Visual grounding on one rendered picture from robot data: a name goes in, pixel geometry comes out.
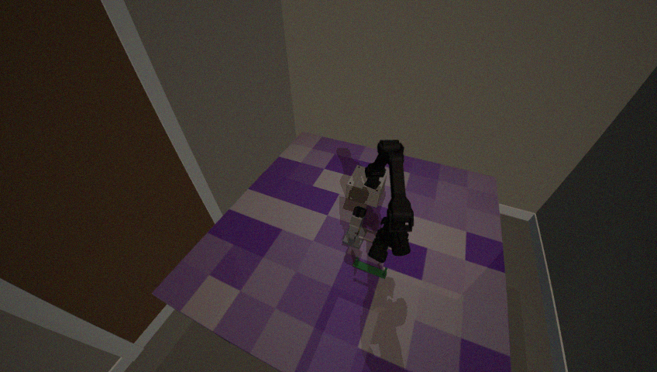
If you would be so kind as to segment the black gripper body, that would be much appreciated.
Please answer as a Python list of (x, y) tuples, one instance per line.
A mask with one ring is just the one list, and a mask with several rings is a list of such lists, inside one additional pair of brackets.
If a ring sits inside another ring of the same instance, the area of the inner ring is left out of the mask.
[(372, 245), (368, 253), (370, 257), (372, 257), (373, 259), (375, 259), (380, 263), (383, 263), (386, 260), (388, 252), (385, 249), (387, 249), (388, 243), (390, 243), (389, 235), (385, 230), (386, 223), (387, 223), (387, 217), (384, 217), (381, 222), (381, 225), (384, 224), (384, 227), (380, 228), (380, 231), (377, 236), (378, 243)]

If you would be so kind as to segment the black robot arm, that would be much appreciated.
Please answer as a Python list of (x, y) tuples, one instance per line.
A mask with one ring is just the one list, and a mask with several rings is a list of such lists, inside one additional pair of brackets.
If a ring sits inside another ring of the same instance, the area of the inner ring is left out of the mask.
[[(414, 225), (414, 213), (411, 203), (405, 195), (404, 187), (404, 146), (398, 139), (382, 139), (377, 145), (378, 156), (374, 163), (365, 167), (367, 181), (364, 185), (377, 189), (386, 173), (385, 166), (390, 167), (391, 200), (387, 210), (385, 230), (390, 238), (388, 246), (395, 256), (405, 256), (411, 252), (408, 242)], [(408, 223), (408, 226), (405, 225)]]

